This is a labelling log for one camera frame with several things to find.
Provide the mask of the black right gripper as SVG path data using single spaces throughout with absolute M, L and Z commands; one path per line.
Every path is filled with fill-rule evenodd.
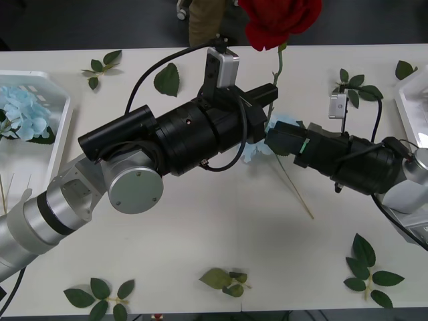
M 295 156 L 294 164 L 331 177 L 339 167 L 336 159 L 348 152 L 350 135 L 347 132 L 329 132 L 314 123 L 305 129 L 298 124 L 278 121 L 269 130 L 265 143 L 272 150 L 300 150 L 303 137 L 304 149 Z

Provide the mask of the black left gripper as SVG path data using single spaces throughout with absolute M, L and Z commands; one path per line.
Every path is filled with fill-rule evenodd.
M 238 91 L 242 98 L 247 120 L 246 142 L 255 144 L 265 138 L 267 116 L 263 110 L 278 98 L 278 88 L 264 84 L 249 91 Z M 199 90 L 199 101 L 212 124 L 218 151 L 225 152 L 241 142 L 241 112 L 236 97 L 228 90 L 216 91 L 214 98 L 206 98 Z

